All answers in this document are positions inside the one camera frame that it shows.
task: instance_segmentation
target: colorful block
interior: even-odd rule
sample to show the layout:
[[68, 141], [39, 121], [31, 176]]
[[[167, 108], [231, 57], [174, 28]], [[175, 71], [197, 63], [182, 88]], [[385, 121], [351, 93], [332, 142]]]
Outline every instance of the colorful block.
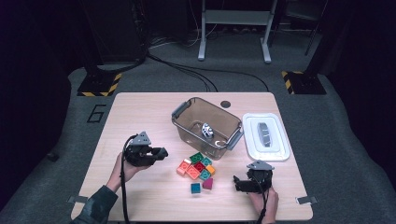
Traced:
[[201, 172], [199, 172], [197, 169], [195, 169], [195, 167], [193, 166], [189, 166], [189, 168], [187, 168], [186, 173], [192, 178], [192, 179], [196, 179]]
[[202, 171], [205, 169], [205, 166], [204, 166], [200, 161], [198, 161], [197, 163], [195, 163], [194, 167], [195, 167], [195, 169], [197, 169], [199, 172], [202, 172]]
[[206, 170], [211, 174], [214, 175], [215, 174], [215, 168], [212, 165], [208, 165], [206, 166]]
[[213, 178], [210, 177], [204, 183], [202, 183], [202, 188], [203, 189], [212, 189], [213, 187]]
[[191, 184], [191, 194], [193, 193], [201, 193], [201, 184], [193, 183]]
[[199, 178], [202, 180], [207, 180], [209, 177], [210, 177], [210, 173], [205, 169], [199, 175]]
[[204, 156], [201, 154], [201, 152], [195, 153], [194, 155], [190, 156], [192, 164], [195, 164], [198, 161], [201, 161], [203, 158], [204, 158]]
[[184, 175], [187, 171], [187, 168], [191, 165], [191, 161], [185, 159], [181, 162], [181, 164], [177, 167], [177, 173], [180, 175]]
[[205, 157], [205, 158], [203, 158], [203, 159], [201, 160], [201, 163], [202, 163], [204, 166], [208, 166], [208, 165], [211, 165], [211, 164], [212, 164], [212, 160], [210, 160], [208, 157]]

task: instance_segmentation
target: gray carpet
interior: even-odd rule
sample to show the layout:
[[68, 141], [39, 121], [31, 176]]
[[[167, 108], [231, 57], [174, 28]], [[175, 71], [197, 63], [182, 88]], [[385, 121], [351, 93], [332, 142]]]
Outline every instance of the gray carpet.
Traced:
[[[344, 105], [330, 81], [319, 76], [326, 95], [289, 95], [285, 88], [281, 71], [304, 71], [318, 39], [310, 55], [304, 56], [308, 38], [279, 33], [270, 48], [273, 62], [265, 64], [260, 37], [228, 35], [210, 40], [204, 62], [197, 61], [199, 42], [191, 47], [169, 44], [149, 52], [172, 63], [252, 74], [266, 83], [276, 97], [307, 193], [319, 200], [312, 205], [314, 216], [307, 223], [396, 223], [395, 190], [350, 130]], [[200, 73], [215, 83], [219, 91], [266, 91], [254, 77]], [[73, 88], [71, 102], [63, 134], [53, 149], [60, 159], [56, 162], [43, 159], [37, 165], [1, 211], [0, 223], [70, 221], [73, 204], [66, 201], [69, 196], [78, 195], [118, 92], [206, 91], [199, 79], [151, 59], [123, 73], [112, 96], [77, 96], [84, 77], [83, 69], [69, 76]], [[97, 108], [104, 116], [98, 123], [87, 123], [96, 105], [106, 105]]]

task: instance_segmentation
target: container lid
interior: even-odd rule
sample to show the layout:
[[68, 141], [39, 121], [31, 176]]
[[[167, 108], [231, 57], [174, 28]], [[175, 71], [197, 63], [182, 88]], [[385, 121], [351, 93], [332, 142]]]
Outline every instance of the container lid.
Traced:
[[285, 161], [289, 158], [290, 147], [277, 115], [247, 113], [243, 117], [243, 128], [248, 155], [254, 160]]

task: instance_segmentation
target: table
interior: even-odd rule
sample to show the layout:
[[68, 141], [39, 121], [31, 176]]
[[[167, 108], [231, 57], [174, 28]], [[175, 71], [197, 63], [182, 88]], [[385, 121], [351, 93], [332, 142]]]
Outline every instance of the table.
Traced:
[[275, 15], [276, 2], [272, 0], [270, 11], [239, 11], [239, 10], [207, 10], [205, 0], [202, 0], [202, 32], [201, 44], [198, 53], [198, 60], [205, 59], [206, 50], [206, 24], [242, 24], [242, 25], [265, 25], [264, 37], [260, 38], [262, 45], [262, 54], [265, 63], [271, 63], [270, 51], [268, 49], [268, 36], [271, 32], [271, 26]]
[[[128, 216], [132, 221], [252, 221], [258, 218], [244, 192], [236, 191], [233, 176], [247, 180], [248, 156], [242, 137], [232, 151], [218, 161], [213, 189], [191, 194], [191, 183], [200, 182], [176, 172], [180, 163], [197, 150], [183, 142], [171, 121], [172, 112], [191, 97], [201, 97], [220, 106], [229, 101], [225, 110], [242, 120], [247, 112], [274, 113], [279, 116], [276, 99], [268, 92], [130, 92], [119, 93], [111, 107], [106, 125], [93, 154], [80, 196], [90, 197], [111, 174], [117, 155], [131, 135], [147, 132], [151, 147], [165, 147], [169, 156], [156, 161], [149, 169], [138, 173], [126, 183]], [[277, 220], [308, 220], [313, 216], [310, 204], [297, 204], [296, 197], [306, 196], [303, 180], [290, 149], [284, 162], [268, 162], [275, 167], [273, 186], [279, 194]], [[110, 212], [109, 220], [122, 221], [120, 196]], [[71, 217], [83, 207], [76, 203]]]

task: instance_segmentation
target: person's hand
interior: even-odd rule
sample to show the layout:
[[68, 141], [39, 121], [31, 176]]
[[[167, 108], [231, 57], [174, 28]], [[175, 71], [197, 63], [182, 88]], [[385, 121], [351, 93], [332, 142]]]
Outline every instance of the person's hand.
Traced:
[[[106, 186], [113, 190], [113, 192], [117, 192], [117, 190], [121, 186], [121, 163], [122, 163], [122, 152], [119, 154], [116, 160], [116, 164], [114, 165], [113, 172], [111, 173], [110, 178], [107, 181]], [[135, 167], [132, 166], [128, 161], [124, 161], [124, 175], [125, 175], [125, 182], [128, 182], [132, 177], [141, 170], [146, 170], [150, 166], [139, 166]]]
[[[268, 200], [266, 205], [265, 217], [262, 219], [262, 224], [276, 222], [276, 211], [277, 211], [277, 204], [279, 202], [279, 196], [272, 187], [269, 188], [267, 191], [265, 191], [265, 195], [267, 193], [268, 193]], [[254, 205], [254, 209], [260, 215], [262, 209], [264, 208], [264, 201], [262, 199], [262, 194], [248, 193], [248, 196]]]

